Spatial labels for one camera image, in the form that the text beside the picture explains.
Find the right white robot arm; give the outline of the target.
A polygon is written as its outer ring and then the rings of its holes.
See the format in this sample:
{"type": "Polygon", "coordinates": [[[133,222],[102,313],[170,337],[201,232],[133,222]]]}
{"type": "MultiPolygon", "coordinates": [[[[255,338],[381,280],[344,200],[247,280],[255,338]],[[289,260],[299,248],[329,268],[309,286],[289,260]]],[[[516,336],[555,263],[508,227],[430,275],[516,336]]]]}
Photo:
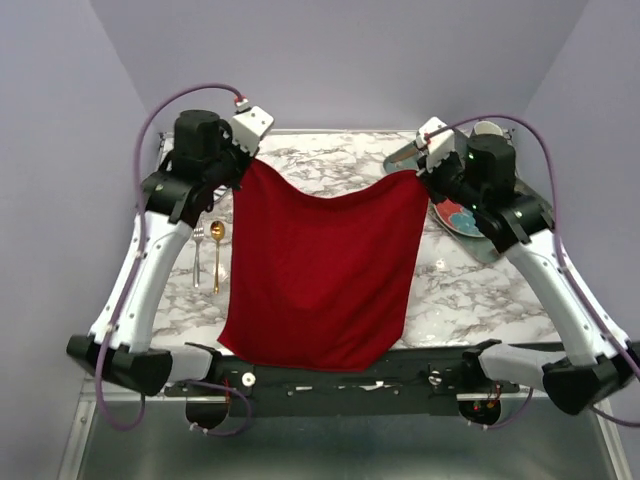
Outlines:
{"type": "Polygon", "coordinates": [[[571,263],[544,203],[517,191],[514,147],[501,135],[482,134],[469,138],[459,156],[451,129],[416,142],[418,176],[431,199],[451,200],[473,214],[479,231],[525,278],[563,345],[546,353],[484,342],[461,365],[462,384],[480,392],[495,380],[517,383],[545,392],[569,415],[626,387],[639,373],[632,342],[571,263]]]}

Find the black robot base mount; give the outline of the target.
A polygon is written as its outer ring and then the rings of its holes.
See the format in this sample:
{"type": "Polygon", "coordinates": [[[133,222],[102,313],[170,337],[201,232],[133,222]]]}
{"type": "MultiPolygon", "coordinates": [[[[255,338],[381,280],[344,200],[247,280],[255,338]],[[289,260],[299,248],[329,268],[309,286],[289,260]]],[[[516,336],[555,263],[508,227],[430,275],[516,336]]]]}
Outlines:
{"type": "Polygon", "coordinates": [[[500,402],[520,392],[513,383],[488,380],[466,365],[466,349],[392,350],[362,372],[328,373],[258,366],[215,354],[201,381],[165,388],[187,400],[187,420],[209,432],[223,421],[242,428],[262,418],[469,414],[493,423],[500,402]]]}

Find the red cloth napkin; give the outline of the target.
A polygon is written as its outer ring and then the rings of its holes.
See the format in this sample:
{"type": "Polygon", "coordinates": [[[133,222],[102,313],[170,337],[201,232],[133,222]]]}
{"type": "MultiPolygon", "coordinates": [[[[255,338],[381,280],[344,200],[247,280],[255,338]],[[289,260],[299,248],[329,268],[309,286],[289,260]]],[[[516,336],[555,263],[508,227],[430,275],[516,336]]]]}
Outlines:
{"type": "Polygon", "coordinates": [[[255,161],[233,196],[220,344],[259,365],[371,366],[403,334],[428,202],[411,171],[321,198],[255,161]]]}

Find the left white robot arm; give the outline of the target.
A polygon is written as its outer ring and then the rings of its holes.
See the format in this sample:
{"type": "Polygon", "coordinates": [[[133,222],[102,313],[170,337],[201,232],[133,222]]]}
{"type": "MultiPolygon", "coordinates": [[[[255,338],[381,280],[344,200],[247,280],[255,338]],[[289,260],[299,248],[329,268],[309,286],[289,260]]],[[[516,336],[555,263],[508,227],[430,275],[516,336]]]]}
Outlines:
{"type": "Polygon", "coordinates": [[[173,265],[201,214],[212,210],[215,191],[239,185],[273,124],[270,114],[245,101],[229,120],[206,110],[180,113],[171,149],[139,183],[142,209],[108,300],[89,332],[71,336],[66,347],[96,386],[109,382],[144,397],[186,380],[201,395],[220,387],[213,353],[152,347],[154,319],[173,265]]]}

